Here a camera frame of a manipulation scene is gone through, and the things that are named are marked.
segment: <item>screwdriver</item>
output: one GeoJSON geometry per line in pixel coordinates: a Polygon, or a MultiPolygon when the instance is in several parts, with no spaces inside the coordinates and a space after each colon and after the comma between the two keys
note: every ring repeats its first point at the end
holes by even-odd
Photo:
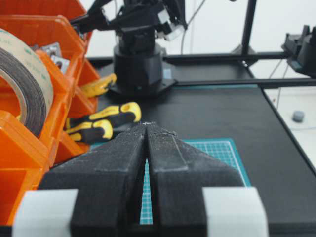
{"type": "Polygon", "coordinates": [[[136,102],[129,102],[123,105],[111,105],[94,114],[85,115],[81,118],[68,118],[66,129],[71,129],[83,122],[96,122],[106,119],[113,128],[114,135],[131,128],[142,117],[141,109],[136,102]]]}
{"type": "Polygon", "coordinates": [[[85,84],[80,87],[86,97],[91,98],[97,95],[102,95],[108,92],[109,88],[112,87],[117,81],[117,76],[112,73],[107,77],[102,77],[97,81],[85,84]]]}
{"type": "Polygon", "coordinates": [[[107,142],[113,136],[113,129],[106,119],[96,122],[83,122],[78,126],[66,131],[75,142],[93,144],[96,142],[107,142]]]}

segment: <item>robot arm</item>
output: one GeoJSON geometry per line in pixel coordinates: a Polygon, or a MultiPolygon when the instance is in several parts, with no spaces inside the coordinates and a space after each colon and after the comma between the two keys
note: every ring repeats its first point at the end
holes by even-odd
{"type": "Polygon", "coordinates": [[[71,21],[80,32],[94,29],[116,32],[154,28],[157,37],[173,40],[186,28],[184,0],[125,0],[117,17],[109,21],[102,9],[111,0],[96,0],[89,11],[71,21]]]}

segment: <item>white floor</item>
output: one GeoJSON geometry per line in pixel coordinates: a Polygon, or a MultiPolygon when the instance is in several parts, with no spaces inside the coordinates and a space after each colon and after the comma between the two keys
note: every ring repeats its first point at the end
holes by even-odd
{"type": "MultiPolygon", "coordinates": [[[[276,106],[278,89],[269,89],[265,92],[276,106]]],[[[278,111],[316,167],[316,87],[282,88],[278,111]],[[292,120],[295,110],[305,113],[302,123],[292,120]]]]}

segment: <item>white wall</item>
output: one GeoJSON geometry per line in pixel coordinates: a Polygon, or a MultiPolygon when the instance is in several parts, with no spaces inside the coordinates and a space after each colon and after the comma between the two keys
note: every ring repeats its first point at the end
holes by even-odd
{"type": "MultiPolygon", "coordinates": [[[[189,19],[194,6],[202,0],[186,0],[186,14],[189,19]]],[[[93,0],[81,0],[88,9],[93,0]]],[[[247,0],[207,0],[195,21],[192,23],[185,40],[185,53],[230,52],[238,46],[242,38],[247,0]]],[[[304,24],[316,25],[316,0],[258,0],[251,46],[257,51],[279,51],[285,40],[285,34],[300,33],[304,24]]],[[[105,6],[106,14],[113,18],[114,1],[105,6]]],[[[158,40],[168,54],[180,54],[181,37],[172,42],[158,40]]],[[[114,32],[95,31],[88,56],[110,56],[115,45],[114,32]]],[[[259,78],[267,78],[277,60],[260,61],[252,66],[252,71],[259,78]]],[[[285,60],[275,73],[282,77],[286,67],[285,60]]],[[[287,77],[302,75],[289,69],[287,77]]]]}

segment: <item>cable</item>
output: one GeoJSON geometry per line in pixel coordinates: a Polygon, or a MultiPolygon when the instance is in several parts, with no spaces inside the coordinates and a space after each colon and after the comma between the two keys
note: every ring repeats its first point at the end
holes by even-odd
{"type": "MultiPolygon", "coordinates": [[[[286,73],[287,73],[287,70],[288,70],[288,64],[286,65],[286,68],[285,68],[285,71],[284,71],[284,74],[283,74],[282,79],[284,79],[284,78],[285,78],[285,75],[286,75],[286,73]]],[[[282,87],[279,87],[279,89],[278,89],[277,103],[276,103],[276,110],[278,110],[278,104],[279,104],[279,102],[280,102],[281,89],[282,89],[282,87]]]]}
{"type": "MultiPolygon", "coordinates": [[[[188,21],[188,27],[190,25],[190,23],[193,21],[193,19],[195,18],[195,16],[198,14],[198,12],[201,10],[201,8],[203,7],[204,3],[206,2],[206,0],[203,0],[201,2],[201,4],[198,6],[197,10],[195,11],[195,13],[192,15],[192,17],[190,18],[190,20],[188,21]]],[[[185,39],[185,36],[186,36],[186,32],[187,32],[187,29],[185,32],[183,32],[183,35],[182,35],[182,40],[181,40],[181,55],[183,54],[183,46],[184,46],[184,39],[185,39]]]]}
{"type": "MultiPolygon", "coordinates": [[[[197,8],[197,1],[195,0],[193,2],[193,12],[195,12],[196,8],[197,8]]],[[[192,25],[191,25],[190,54],[192,54],[192,51],[193,51],[194,27],[195,27],[195,20],[192,21],[192,25]]]]}
{"type": "MultiPolygon", "coordinates": [[[[114,0],[114,6],[115,6],[115,17],[118,14],[118,1],[114,0]]],[[[119,43],[119,37],[116,35],[116,32],[114,31],[114,36],[115,36],[115,42],[119,43]]]]}
{"type": "Polygon", "coordinates": [[[272,72],[271,72],[271,74],[270,74],[270,76],[269,76],[269,79],[271,79],[272,78],[272,76],[273,76],[273,74],[276,72],[276,70],[279,68],[279,66],[281,65],[281,62],[283,61],[283,59],[281,59],[278,63],[277,63],[277,65],[276,65],[276,67],[272,70],[272,72]]]}

